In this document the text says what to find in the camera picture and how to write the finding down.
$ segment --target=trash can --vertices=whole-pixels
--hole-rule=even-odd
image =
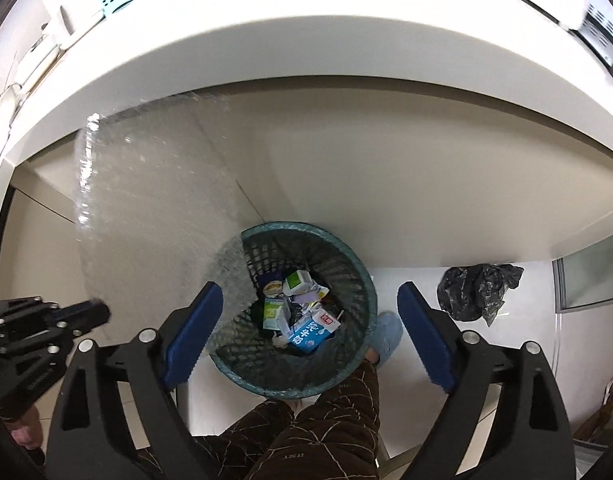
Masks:
[[[234,383],[264,397],[297,399],[320,394],[346,379],[364,358],[375,330],[377,295],[355,253],[319,227],[269,222],[242,233],[251,280],[273,271],[308,270],[331,290],[341,327],[311,354],[277,349],[260,333],[249,310],[232,321],[229,340],[211,357]]]

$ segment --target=patterned pants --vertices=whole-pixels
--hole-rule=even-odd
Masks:
[[[364,361],[295,418],[281,400],[266,400],[221,435],[195,439],[219,480],[377,479],[379,426],[377,373]],[[139,456],[159,468],[150,449]]]

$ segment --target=trash bag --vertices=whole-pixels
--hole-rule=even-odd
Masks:
[[[504,304],[504,294],[517,288],[523,272],[522,267],[509,264],[451,267],[437,286],[439,306],[456,321],[483,317],[491,326]]]

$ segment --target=silver screw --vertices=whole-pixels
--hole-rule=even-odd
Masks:
[[[152,328],[147,328],[146,330],[142,330],[142,332],[140,332],[139,340],[142,343],[150,343],[153,339],[155,339],[156,335],[155,330]]]
[[[537,355],[539,354],[539,352],[542,351],[542,349],[535,341],[529,341],[528,343],[526,343],[526,351],[529,354]]]
[[[467,330],[462,334],[462,339],[469,345],[477,345],[480,342],[480,335],[477,332],[473,332],[473,330]]]
[[[91,348],[93,348],[93,340],[91,339],[80,341],[80,344],[77,346],[80,352],[88,352]]]

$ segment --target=white floor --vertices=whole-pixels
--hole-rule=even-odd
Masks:
[[[519,347],[537,341],[549,361],[555,343],[555,298],[550,262],[519,264],[525,273],[516,290],[509,290],[493,326],[483,320],[462,323],[493,344]],[[397,290],[413,281],[429,304],[439,308],[436,288],[444,268],[369,269],[378,295],[379,310],[397,311]],[[405,334],[391,360],[380,370],[381,434],[391,456],[424,441],[446,396],[430,383],[419,356]],[[261,397],[231,383],[210,359],[200,360],[189,380],[189,429],[192,434],[216,434],[258,402]]]

